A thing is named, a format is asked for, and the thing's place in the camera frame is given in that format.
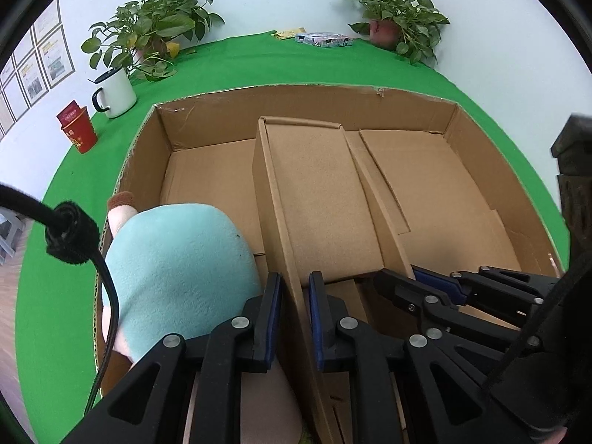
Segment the red paper cup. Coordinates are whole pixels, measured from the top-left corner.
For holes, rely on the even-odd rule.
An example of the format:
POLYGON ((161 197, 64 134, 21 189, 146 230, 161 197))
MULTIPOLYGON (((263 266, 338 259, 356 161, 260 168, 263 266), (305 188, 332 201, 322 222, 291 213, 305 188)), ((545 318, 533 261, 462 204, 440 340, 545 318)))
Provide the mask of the red paper cup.
POLYGON ((68 103, 57 115, 61 130, 81 153, 85 154, 97 143, 87 107, 80 107, 75 100, 68 103))

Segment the right potted green plant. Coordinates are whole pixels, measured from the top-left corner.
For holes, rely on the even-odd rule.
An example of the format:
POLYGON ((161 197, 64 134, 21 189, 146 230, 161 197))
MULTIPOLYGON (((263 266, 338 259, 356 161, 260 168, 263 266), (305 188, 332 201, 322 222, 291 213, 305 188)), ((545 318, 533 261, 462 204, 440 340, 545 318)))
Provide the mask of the right potted green plant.
POLYGON ((450 24, 431 0, 350 0, 361 20, 349 28, 371 44, 416 64, 435 61, 441 28, 450 24))

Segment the left potted green plant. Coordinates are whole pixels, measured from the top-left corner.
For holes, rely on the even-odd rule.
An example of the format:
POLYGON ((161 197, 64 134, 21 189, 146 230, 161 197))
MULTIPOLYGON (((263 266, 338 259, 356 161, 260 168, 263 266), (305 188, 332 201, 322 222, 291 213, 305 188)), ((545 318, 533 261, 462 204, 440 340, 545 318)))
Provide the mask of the left potted green plant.
POLYGON ((103 64, 147 81, 163 80, 175 74, 179 37, 200 42, 212 28, 225 24, 212 5, 212 0, 128 1, 109 20, 89 27, 81 50, 92 69, 103 64))

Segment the pink teal plush toy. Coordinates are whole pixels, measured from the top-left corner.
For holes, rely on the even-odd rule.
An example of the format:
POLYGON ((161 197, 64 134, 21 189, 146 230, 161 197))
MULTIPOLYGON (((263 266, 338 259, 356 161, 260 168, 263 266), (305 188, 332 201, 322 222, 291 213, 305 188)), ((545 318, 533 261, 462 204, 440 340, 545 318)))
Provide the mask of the pink teal plush toy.
POLYGON ((118 302, 113 349, 136 364, 165 335, 211 333, 261 293, 253 253, 224 212, 202 203, 140 212, 129 191, 107 202, 106 253, 118 302))

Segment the large open cardboard box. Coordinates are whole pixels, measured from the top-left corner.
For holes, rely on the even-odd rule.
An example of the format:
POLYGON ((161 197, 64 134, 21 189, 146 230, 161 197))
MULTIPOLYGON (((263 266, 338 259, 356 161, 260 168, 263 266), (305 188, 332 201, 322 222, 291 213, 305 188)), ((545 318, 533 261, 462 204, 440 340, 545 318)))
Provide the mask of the large open cardboard box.
POLYGON ((306 278, 321 272, 357 317, 398 331, 402 315, 355 278, 388 268, 482 266, 559 276, 559 253, 501 147, 456 103, 396 89, 271 85, 151 108, 119 191, 139 211, 221 209, 261 272, 286 275, 285 371, 324 443, 352 439, 349 389, 316 369, 306 278))

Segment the potted green plant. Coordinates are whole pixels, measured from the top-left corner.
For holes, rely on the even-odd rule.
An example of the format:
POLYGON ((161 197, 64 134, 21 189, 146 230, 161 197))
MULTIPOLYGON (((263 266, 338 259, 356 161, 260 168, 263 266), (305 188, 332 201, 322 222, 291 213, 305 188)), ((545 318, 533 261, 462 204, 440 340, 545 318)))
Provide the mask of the potted green plant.
POLYGON ((225 24, 212 5, 212 0, 128 1, 109 20, 89 27, 81 50, 92 69, 103 64, 147 81, 163 80, 175 74, 179 37, 200 42, 212 28, 225 24))
POLYGON ((349 28, 371 44, 416 64, 435 61, 441 28, 450 24, 431 0, 350 0, 361 20, 349 28))

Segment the colourful packet on table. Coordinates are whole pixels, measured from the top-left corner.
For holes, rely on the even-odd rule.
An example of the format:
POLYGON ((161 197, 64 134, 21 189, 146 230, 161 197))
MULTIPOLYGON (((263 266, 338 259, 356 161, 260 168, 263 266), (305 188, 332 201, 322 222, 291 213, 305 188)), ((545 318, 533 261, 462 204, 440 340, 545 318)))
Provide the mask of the colourful packet on table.
POLYGON ((318 48, 347 47, 352 45, 352 38, 338 33, 297 33, 295 41, 318 48))

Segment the grey plastic stool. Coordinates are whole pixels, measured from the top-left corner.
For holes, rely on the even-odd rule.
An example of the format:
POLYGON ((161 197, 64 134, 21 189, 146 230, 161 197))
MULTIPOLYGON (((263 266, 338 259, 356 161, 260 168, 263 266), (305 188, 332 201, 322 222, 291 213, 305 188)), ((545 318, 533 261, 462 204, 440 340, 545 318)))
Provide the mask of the grey plastic stool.
POLYGON ((24 222, 17 213, 10 209, 1 209, 0 260, 2 265, 7 259, 15 256, 23 229, 24 222))

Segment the framed certificates on wall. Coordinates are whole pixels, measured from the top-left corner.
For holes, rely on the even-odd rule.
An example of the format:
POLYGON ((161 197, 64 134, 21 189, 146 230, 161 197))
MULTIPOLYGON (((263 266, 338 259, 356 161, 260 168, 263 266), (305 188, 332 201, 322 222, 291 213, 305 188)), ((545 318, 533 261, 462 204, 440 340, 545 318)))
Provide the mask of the framed certificates on wall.
POLYGON ((17 44, 1 71, 1 137, 75 72, 59 0, 53 0, 17 44))

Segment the yellow packet on table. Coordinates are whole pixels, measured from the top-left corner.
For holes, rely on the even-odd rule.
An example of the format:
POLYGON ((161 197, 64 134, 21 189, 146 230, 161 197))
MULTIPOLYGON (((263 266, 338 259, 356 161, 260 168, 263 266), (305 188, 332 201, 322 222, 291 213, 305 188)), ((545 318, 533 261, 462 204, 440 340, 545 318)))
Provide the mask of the yellow packet on table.
POLYGON ((304 27, 299 28, 292 28, 288 30, 276 30, 273 33, 273 37, 278 40, 288 40, 288 39, 295 39, 298 34, 305 33, 306 30, 304 27))

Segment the green cloth table cover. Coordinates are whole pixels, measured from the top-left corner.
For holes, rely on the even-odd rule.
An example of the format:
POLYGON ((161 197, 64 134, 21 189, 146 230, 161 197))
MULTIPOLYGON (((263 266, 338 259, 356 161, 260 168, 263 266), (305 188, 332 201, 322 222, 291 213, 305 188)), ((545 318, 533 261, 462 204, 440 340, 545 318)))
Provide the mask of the green cloth table cover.
MULTIPOLYGON (((369 43, 321 49, 269 33, 228 38, 183 52, 176 74, 135 85, 138 103, 120 118, 92 122, 98 140, 86 154, 70 150, 44 195, 47 205, 77 202, 96 222, 106 216, 124 157, 151 106, 193 94, 271 84, 337 84, 398 88, 458 104, 493 140, 524 185, 561 258, 569 239, 559 209, 510 137, 475 102, 426 66, 412 65, 369 43)), ((45 250, 33 226, 16 300, 16 361, 24 405, 36 439, 57 443, 79 421, 95 375, 92 317, 94 270, 68 266, 45 250)))

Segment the white enamel mug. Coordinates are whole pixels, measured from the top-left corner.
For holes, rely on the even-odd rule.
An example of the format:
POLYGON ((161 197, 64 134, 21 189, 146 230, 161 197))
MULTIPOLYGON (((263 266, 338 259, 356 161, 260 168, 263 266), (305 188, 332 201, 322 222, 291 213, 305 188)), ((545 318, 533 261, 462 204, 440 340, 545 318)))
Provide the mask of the white enamel mug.
POLYGON ((92 106, 109 119, 123 115, 138 101, 127 71, 123 67, 110 68, 99 75, 94 84, 96 90, 91 95, 92 106))

